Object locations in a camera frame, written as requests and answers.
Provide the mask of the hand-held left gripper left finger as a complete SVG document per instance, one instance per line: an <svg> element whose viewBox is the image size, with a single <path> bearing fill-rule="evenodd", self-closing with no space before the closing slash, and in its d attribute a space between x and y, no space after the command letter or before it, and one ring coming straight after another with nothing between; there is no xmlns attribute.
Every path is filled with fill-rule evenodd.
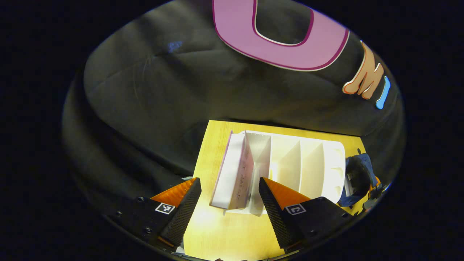
<svg viewBox="0 0 464 261"><path fill-rule="evenodd" d="M108 218L142 242L174 252L201 193L200 179L194 177L151 198L118 198L108 206Z"/></svg>

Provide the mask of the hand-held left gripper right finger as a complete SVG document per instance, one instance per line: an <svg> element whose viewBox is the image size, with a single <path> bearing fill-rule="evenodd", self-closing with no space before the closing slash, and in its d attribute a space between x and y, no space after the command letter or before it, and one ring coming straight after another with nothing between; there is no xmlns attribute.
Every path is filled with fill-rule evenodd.
<svg viewBox="0 0 464 261"><path fill-rule="evenodd" d="M259 192L277 242L285 253L314 248L336 236L354 216L326 197L309 197L267 177Z"/></svg>

